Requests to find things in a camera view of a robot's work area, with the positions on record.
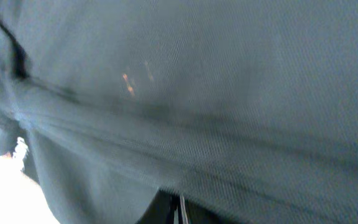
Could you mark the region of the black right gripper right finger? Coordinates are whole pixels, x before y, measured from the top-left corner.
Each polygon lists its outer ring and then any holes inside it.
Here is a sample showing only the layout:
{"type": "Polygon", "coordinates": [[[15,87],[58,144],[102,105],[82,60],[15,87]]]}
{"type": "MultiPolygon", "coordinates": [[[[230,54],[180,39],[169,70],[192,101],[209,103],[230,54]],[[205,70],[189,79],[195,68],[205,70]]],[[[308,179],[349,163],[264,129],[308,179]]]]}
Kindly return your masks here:
{"type": "Polygon", "coordinates": [[[220,216],[179,195],[178,222],[180,224],[247,224],[239,220],[220,216]]]}

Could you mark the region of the black t-shirt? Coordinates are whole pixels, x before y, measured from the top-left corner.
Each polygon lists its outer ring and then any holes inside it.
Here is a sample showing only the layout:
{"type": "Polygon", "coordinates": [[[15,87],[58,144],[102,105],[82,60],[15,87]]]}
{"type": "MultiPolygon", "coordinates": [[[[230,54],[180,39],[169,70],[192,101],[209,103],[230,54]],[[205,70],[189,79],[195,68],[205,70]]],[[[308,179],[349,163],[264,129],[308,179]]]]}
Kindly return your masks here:
{"type": "Polygon", "coordinates": [[[358,1],[0,1],[18,137],[60,223],[358,223],[358,1]]]}

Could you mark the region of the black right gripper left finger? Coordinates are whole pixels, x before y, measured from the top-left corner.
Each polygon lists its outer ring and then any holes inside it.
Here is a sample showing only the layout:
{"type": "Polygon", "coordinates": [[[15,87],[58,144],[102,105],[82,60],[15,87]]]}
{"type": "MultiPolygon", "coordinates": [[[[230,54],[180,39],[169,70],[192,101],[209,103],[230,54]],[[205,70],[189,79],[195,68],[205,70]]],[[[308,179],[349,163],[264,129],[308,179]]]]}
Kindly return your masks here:
{"type": "Polygon", "coordinates": [[[179,197],[159,190],[136,224],[174,224],[179,197]]]}

